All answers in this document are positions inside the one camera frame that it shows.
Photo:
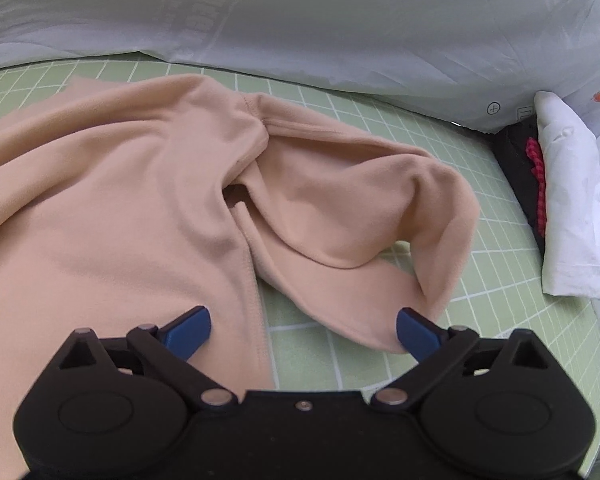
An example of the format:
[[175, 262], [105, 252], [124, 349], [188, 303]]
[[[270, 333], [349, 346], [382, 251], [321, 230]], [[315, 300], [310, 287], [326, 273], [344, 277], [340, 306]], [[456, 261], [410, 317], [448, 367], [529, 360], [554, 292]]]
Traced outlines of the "peach beige garment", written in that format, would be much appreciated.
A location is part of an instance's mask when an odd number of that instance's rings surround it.
[[75, 328], [120, 336], [205, 306], [193, 366], [269, 389], [258, 281], [396, 353], [400, 309], [442, 315], [478, 215], [421, 148], [206, 76], [73, 78], [0, 118], [0, 479], [26, 469], [12, 418]]

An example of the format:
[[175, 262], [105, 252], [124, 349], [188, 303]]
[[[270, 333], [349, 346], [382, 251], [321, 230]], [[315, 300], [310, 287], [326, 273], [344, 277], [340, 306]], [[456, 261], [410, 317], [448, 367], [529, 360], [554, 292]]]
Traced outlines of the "green grid bed sheet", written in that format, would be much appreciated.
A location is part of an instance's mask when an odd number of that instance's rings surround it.
[[[364, 96], [161, 63], [139, 54], [0, 70], [0, 118], [56, 96], [73, 78], [134, 84], [178, 75], [206, 76], [233, 91], [274, 96], [373, 136], [421, 148], [461, 174], [478, 200], [478, 223], [452, 297], [431, 321], [464, 325], [486, 338], [532, 330], [591, 405], [600, 437], [598, 317], [586, 299], [544, 294], [538, 246], [485, 140]], [[402, 348], [380, 351], [335, 333], [265, 281], [258, 281], [258, 291], [273, 372], [273, 387], [260, 390], [372, 393], [415, 365]]]

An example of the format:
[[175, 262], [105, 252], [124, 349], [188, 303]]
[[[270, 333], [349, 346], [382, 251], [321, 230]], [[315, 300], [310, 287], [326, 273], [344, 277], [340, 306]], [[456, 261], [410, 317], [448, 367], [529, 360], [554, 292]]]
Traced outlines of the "white folded cloth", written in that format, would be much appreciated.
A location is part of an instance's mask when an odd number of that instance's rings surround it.
[[600, 300], [600, 152], [557, 94], [534, 96], [545, 167], [544, 294]]

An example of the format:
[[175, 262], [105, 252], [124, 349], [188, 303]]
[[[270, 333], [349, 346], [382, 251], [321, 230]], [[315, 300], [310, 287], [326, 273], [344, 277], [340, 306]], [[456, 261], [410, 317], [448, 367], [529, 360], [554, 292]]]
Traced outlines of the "black garment with red trim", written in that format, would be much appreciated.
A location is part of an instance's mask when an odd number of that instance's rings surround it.
[[531, 228], [541, 257], [547, 227], [546, 177], [536, 117], [524, 118], [498, 132], [492, 152]]

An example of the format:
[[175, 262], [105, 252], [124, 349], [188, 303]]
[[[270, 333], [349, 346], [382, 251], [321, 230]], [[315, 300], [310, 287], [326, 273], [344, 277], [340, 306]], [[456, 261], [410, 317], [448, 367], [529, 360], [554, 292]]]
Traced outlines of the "grey printed duvet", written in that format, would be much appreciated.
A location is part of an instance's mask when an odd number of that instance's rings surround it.
[[140, 52], [495, 132], [558, 94], [600, 133], [600, 0], [0, 0], [0, 68]]

